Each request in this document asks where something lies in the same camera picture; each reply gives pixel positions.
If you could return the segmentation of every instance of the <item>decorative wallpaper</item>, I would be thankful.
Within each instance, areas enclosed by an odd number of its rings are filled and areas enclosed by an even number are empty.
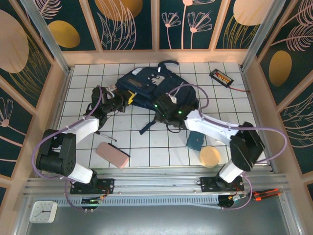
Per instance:
[[[51,64],[8,0],[0,5],[0,76],[36,107]]]
[[[222,0],[160,0],[159,49],[208,49]]]
[[[0,175],[11,177],[32,115],[0,88]]]
[[[313,69],[313,1],[299,0],[261,61],[278,105]]]
[[[152,49],[151,0],[89,0],[103,50]]]
[[[248,49],[273,0],[231,0],[216,49]]]
[[[313,171],[313,83],[280,116],[302,173]]]
[[[62,51],[95,50],[78,0],[34,0],[34,3]]]

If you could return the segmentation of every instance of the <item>white clock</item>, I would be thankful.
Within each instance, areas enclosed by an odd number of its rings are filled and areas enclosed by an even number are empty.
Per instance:
[[[37,201],[31,210],[31,223],[52,223],[57,212],[58,203],[53,201]]]

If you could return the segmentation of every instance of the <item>yellow oval shape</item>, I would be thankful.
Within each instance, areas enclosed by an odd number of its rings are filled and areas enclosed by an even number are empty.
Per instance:
[[[262,23],[273,0],[236,0],[234,18],[242,25],[258,25]]]
[[[141,12],[142,0],[95,0],[95,3],[99,11],[111,20],[129,20],[129,17],[122,11],[120,1],[126,10],[128,8],[131,11],[134,18]]]
[[[27,34],[20,23],[5,11],[0,10],[0,68],[18,73],[28,60]]]
[[[283,50],[276,52],[269,63],[270,82],[276,87],[283,85],[289,77],[291,67],[291,56]]]
[[[215,167],[221,160],[221,154],[217,148],[207,146],[200,151],[200,163],[207,167]]]
[[[66,48],[73,48],[79,45],[79,34],[71,24],[65,21],[53,21],[48,27],[58,45]]]

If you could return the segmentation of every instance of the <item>navy blue backpack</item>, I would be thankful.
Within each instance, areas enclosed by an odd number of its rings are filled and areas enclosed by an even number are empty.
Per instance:
[[[175,87],[188,84],[187,81],[168,70],[165,66],[166,63],[179,65],[177,61],[166,60],[160,62],[157,67],[137,68],[118,79],[116,83],[117,89],[136,93],[132,105],[157,112],[153,104],[157,98]],[[199,107],[195,89],[191,86],[182,87],[171,95],[176,97],[178,106],[191,105],[195,109]],[[140,133],[143,134],[153,124],[155,124],[155,121],[148,123]]]

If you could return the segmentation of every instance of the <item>red wire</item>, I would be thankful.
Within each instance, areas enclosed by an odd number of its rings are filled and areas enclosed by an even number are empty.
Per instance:
[[[239,91],[239,92],[248,92],[250,93],[251,91],[246,91],[246,90],[240,90],[240,89],[237,89],[237,88],[233,88],[233,87],[229,87],[230,89],[232,90],[236,90],[236,91]]]

